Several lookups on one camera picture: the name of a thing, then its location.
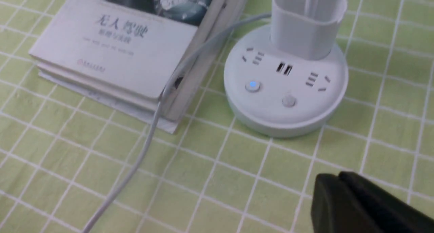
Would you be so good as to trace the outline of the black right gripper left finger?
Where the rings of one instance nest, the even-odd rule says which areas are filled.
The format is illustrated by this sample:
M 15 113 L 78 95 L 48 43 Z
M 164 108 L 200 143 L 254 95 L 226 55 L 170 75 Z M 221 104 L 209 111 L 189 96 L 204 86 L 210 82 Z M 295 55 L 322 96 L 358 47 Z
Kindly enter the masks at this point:
M 330 173 L 316 176 L 311 220 L 315 233 L 375 233 L 377 225 L 352 191 Z

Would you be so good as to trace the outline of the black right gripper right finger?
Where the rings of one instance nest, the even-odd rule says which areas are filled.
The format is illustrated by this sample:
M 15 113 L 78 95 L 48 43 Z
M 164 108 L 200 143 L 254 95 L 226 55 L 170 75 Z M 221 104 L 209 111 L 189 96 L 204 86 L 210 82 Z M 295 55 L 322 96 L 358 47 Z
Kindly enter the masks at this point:
M 398 199 L 365 177 L 344 171 L 338 175 L 368 216 L 384 233 L 432 233 L 432 218 Z

